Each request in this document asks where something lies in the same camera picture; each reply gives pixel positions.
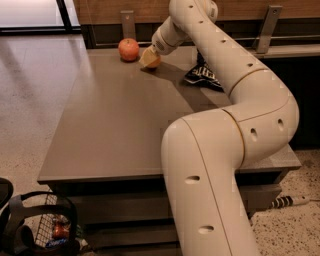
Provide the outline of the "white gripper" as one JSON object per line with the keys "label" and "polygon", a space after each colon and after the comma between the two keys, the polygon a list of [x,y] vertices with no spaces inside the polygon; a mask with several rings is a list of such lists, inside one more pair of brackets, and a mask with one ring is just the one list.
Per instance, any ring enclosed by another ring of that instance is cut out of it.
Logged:
{"label": "white gripper", "polygon": [[152,46],[147,47],[139,60],[146,67],[160,55],[169,55],[181,44],[190,42],[190,36],[169,16],[152,36]]}

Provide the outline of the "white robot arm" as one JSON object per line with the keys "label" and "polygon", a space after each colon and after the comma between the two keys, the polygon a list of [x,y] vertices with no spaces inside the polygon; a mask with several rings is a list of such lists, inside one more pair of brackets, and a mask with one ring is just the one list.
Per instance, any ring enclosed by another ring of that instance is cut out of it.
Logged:
{"label": "white robot arm", "polygon": [[191,40],[230,100],[177,119],[163,135],[162,170],[183,256],[260,256],[235,172],[282,149],[299,109],[287,86],[216,18],[211,0],[170,0],[140,62]]}

